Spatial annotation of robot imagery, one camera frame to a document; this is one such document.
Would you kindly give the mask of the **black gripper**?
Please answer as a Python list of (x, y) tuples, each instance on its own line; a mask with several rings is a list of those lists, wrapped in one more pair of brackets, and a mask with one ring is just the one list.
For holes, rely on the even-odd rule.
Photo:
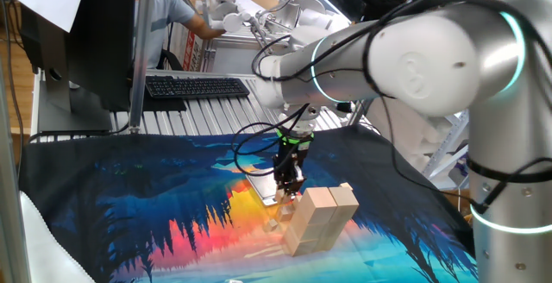
[(305, 179), (296, 179), (295, 166), (302, 167), (304, 159), (309, 151), (308, 144), (280, 143), (276, 155), (273, 156), (274, 178), (277, 180), (275, 198), (285, 198), (289, 195), (287, 183), (284, 180), (291, 180), (290, 195), (296, 196)]

